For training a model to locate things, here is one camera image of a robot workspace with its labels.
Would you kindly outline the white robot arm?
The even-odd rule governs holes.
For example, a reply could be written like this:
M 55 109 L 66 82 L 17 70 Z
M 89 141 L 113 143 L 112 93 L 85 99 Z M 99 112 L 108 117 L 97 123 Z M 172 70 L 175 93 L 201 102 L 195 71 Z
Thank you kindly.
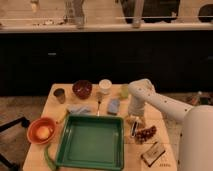
M 145 103 L 182 124 L 177 171 L 213 171 L 213 106 L 192 106 L 158 94 L 149 79 L 128 84 L 128 113 L 144 114 Z

